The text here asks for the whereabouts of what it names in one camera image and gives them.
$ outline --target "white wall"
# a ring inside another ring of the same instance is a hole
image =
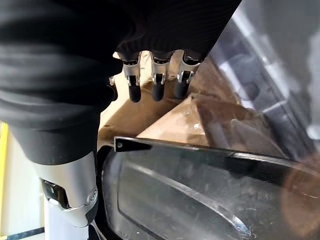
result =
[[[44,197],[40,181],[17,140],[9,134],[1,234],[9,236],[41,227],[44,227]]]

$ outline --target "prosthetic hand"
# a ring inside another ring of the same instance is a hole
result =
[[[140,52],[148,50],[160,101],[170,57],[182,49],[175,90],[182,98],[240,1],[0,1],[0,119],[32,161],[46,199],[76,227],[90,224],[98,207],[100,112],[116,94],[109,77],[123,67],[138,102]]]

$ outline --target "black fingertip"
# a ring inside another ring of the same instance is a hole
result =
[[[111,88],[113,89],[113,92],[114,92],[112,101],[115,101],[118,99],[118,90],[117,90],[116,84],[114,83],[113,85],[111,85]]]
[[[183,99],[188,91],[189,83],[186,83],[185,81],[177,82],[174,89],[174,96],[177,99]]]
[[[157,82],[152,87],[152,97],[156,102],[161,101],[164,98],[165,94],[165,84]]]
[[[141,99],[141,89],[140,86],[132,85],[129,86],[129,96],[132,102],[137,103]]]

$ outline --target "black fabric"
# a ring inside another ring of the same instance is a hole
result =
[[[131,18],[105,0],[1,0],[0,16],[0,120],[37,163],[94,151]]]
[[[241,0],[131,2],[137,8],[143,6],[145,34],[136,40],[124,42],[117,48],[117,52],[129,59],[130,54],[142,50],[169,53],[182,49],[190,57],[203,60],[218,40]]]

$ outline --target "black sleeve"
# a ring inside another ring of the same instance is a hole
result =
[[[132,23],[107,0],[0,1],[0,120],[42,164],[74,161],[96,146],[112,57]]]

